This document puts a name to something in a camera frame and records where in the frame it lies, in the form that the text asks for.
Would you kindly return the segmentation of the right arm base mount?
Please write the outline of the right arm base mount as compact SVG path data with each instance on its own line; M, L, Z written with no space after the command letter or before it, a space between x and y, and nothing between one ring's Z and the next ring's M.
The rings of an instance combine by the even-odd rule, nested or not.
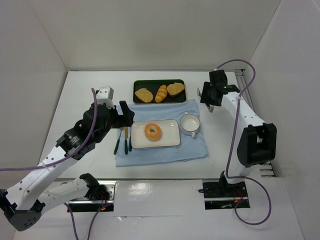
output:
M218 181L207 181L202 183L202 188L198 190L204 197L206 210L250 208L246 184L242 181L231 186L223 186Z

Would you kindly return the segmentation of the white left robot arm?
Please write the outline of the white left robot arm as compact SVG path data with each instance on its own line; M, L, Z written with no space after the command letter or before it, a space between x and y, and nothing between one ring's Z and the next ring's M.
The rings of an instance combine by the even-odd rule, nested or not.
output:
M133 124L134 112L125 101L120 102L122 114L113 105L112 88L103 87L92 93L94 102L83 119L65 132L39 165L27 168L29 174L25 178L0 191L0 208L17 231L29 229L46 211L78 197L107 204L109 191L89 173L56 189L47 190L60 174L92 151L110 129Z

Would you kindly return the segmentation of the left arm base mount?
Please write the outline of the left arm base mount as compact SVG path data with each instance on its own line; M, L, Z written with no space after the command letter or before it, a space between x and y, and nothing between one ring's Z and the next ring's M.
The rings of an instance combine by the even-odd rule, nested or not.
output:
M114 211L116 182L99 180L99 187L91 190L84 197L78 197L68 202L74 213L93 213L101 208L101 212Z

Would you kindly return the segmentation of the pink glazed donut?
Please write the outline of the pink glazed donut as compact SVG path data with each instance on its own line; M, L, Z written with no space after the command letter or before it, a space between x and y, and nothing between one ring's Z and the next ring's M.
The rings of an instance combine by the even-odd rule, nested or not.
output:
M156 142L162 137L162 129L155 123L148 123L144 128L144 134L148 140Z

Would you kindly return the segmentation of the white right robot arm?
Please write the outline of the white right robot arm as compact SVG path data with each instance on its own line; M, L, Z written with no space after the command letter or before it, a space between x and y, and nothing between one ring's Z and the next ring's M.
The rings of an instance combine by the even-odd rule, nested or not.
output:
M228 84L224 70L209 72L203 84L202 101L212 107L223 107L234 118L231 150L223 175L235 185L250 175L254 166L272 161L276 156L277 128L266 123L246 103L234 84Z

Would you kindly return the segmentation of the metal tongs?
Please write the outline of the metal tongs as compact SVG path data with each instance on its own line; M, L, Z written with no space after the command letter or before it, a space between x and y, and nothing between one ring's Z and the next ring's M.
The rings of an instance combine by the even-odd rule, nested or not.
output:
M202 97L202 94L201 94L201 92L200 92L200 89L199 88L197 88L197 95L201 98ZM210 112L210 113L212 113L213 111L214 111L214 106L213 105L209 105L209 104L205 104L205 106L206 106L206 108L208 109L208 111Z

